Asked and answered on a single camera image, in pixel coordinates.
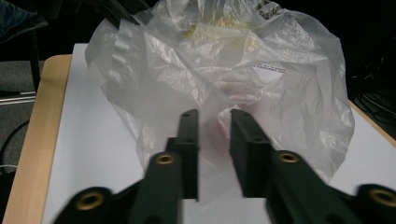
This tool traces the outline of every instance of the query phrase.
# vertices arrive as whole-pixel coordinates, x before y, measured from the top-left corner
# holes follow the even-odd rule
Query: plastic bag
[[[300,153],[329,181],[354,119],[339,39],[317,20],[269,1],[163,0],[102,22],[87,47],[90,74],[137,139],[142,164],[164,150],[178,117],[200,112],[200,202],[185,223],[258,223],[262,200],[243,199],[229,155],[230,110],[251,113],[276,149]]]

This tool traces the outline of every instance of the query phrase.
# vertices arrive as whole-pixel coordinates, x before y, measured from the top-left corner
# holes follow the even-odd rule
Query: crumpled plastic
[[[134,18],[139,25],[121,21],[119,30],[103,21],[86,61],[143,166],[176,136],[179,116],[199,110],[200,202],[184,202],[184,223],[267,220],[262,200],[242,198],[233,170],[233,108],[330,181],[354,119],[340,41],[316,19],[266,0],[162,0]]]

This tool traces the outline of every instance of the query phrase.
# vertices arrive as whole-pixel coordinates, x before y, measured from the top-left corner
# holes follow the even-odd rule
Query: label
[[[285,73],[284,68],[276,67],[267,63],[259,63],[253,66],[254,71],[264,83],[276,80]]]

